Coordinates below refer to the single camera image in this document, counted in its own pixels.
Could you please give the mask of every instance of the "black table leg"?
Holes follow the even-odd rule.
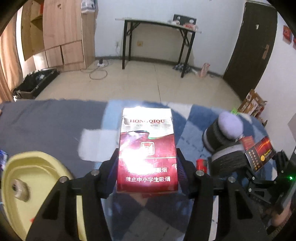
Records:
[[[182,59],[182,55],[183,55],[183,50],[184,50],[184,46],[185,46],[187,34],[188,34],[188,31],[186,30],[185,33],[184,33],[184,36],[183,36],[183,44],[182,44],[182,48],[181,48],[181,52],[180,52],[178,64],[181,63],[181,59]]]
[[[124,21],[124,31],[123,31],[123,46],[122,46],[122,69],[125,68],[126,63],[126,33],[128,31],[128,22]]]
[[[130,29],[131,29],[131,34],[130,34],[130,44],[129,44],[129,49],[128,49],[128,60],[129,61],[131,60],[131,39],[133,36],[133,22],[131,22]]]
[[[192,33],[192,36],[191,36],[191,39],[190,39],[190,44],[189,44],[187,56],[186,56],[186,59],[185,59],[185,62],[184,62],[184,66],[183,66],[183,71],[182,71],[182,74],[181,74],[181,78],[183,78],[184,77],[184,74],[185,74],[185,69],[186,69],[187,64],[188,64],[188,60],[189,60],[189,56],[190,56],[190,53],[191,53],[191,49],[192,49],[194,37],[195,37],[195,33],[193,32]]]

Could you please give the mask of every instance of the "wall outlet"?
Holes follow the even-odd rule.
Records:
[[[137,41],[137,46],[138,47],[143,47],[143,41]]]

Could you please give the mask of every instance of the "yellow plastic tub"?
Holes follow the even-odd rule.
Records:
[[[62,176],[72,179],[69,171],[57,159],[43,152],[17,154],[7,162],[2,176],[1,196],[8,221],[22,240],[25,241],[39,208]],[[27,186],[29,195],[25,201],[15,197],[15,180]],[[80,196],[77,197],[77,223],[79,238],[86,241]]]

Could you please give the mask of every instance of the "beige floor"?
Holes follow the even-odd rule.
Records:
[[[181,74],[170,65],[131,61],[122,70],[121,64],[120,60],[113,60],[104,68],[108,75],[103,80],[91,80],[81,71],[61,73],[36,99],[129,99],[198,104],[229,110],[241,104],[221,78],[207,76],[202,79],[189,73],[181,79]],[[105,74],[95,72],[92,77],[101,78]]]

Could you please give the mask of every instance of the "orange curtain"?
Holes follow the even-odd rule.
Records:
[[[17,52],[15,14],[0,36],[0,103],[12,101],[12,91],[22,82]]]

